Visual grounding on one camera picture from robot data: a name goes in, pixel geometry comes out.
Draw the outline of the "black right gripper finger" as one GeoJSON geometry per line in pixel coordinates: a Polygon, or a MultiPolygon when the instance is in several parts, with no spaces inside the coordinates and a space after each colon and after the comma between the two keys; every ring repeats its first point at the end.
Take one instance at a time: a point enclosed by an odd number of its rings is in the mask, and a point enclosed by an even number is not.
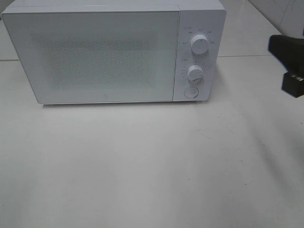
{"type": "Polygon", "coordinates": [[[304,95],[304,77],[298,74],[286,72],[283,75],[281,89],[289,95],[298,98],[304,95]]]}
{"type": "Polygon", "coordinates": [[[284,35],[272,35],[269,52],[276,57],[288,72],[304,73],[304,39],[284,35]]]}

